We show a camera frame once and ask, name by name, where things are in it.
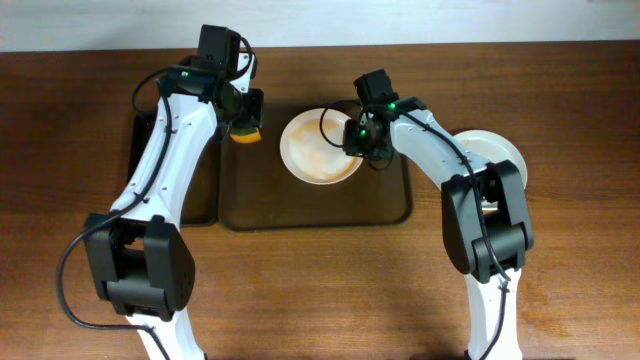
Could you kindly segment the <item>pale grey plate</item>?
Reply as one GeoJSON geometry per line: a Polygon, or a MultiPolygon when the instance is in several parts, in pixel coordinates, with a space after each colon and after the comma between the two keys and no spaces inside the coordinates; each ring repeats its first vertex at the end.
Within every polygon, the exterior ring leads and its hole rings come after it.
{"type": "Polygon", "coordinates": [[[486,130],[466,130],[454,136],[471,152],[487,158],[493,163],[511,161],[521,175],[523,187],[528,181],[528,169],[521,152],[503,136],[486,130]]]}

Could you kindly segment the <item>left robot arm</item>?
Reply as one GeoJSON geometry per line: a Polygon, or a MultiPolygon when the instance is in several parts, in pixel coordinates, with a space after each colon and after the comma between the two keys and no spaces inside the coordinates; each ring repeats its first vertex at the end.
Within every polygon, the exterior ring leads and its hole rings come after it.
{"type": "Polygon", "coordinates": [[[180,232],[196,166],[218,129],[257,132],[264,94],[257,58],[225,27],[204,25],[196,54],[155,76],[153,130],[128,185],[81,235],[98,297],[126,318],[152,359],[203,359],[187,304],[195,260],[180,232]]]}

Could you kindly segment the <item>white plate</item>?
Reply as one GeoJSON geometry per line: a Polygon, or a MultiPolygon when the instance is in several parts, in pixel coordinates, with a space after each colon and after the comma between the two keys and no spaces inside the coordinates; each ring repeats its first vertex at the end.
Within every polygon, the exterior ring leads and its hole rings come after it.
{"type": "Polygon", "coordinates": [[[315,108],[296,115],[285,126],[279,150],[282,162],[293,176],[313,185],[331,185],[353,175],[363,159],[348,156],[325,140],[320,132],[321,115],[325,136],[338,144],[349,116],[333,109],[315,108]]]}

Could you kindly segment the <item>green and orange sponge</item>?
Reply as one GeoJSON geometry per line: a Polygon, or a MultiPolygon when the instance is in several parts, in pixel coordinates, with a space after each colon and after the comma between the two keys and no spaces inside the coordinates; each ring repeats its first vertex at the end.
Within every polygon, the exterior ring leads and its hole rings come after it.
{"type": "Polygon", "coordinates": [[[257,128],[234,128],[230,131],[230,137],[234,142],[239,144],[250,144],[261,140],[261,134],[257,128]]]}

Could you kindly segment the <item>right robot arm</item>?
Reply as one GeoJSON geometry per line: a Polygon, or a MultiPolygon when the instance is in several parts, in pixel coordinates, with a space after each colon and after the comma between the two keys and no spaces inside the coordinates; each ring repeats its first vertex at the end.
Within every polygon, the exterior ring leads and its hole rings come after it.
{"type": "Polygon", "coordinates": [[[517,289],[534,234],[519,169],[463,146],[420,99],[400,97],[382,69],[354,87],[361,110],[345,125],[342,150],[373,161],[403,155],[440,191],[445,251],[468,296],[466,357],[522,358],[517,289]]]}

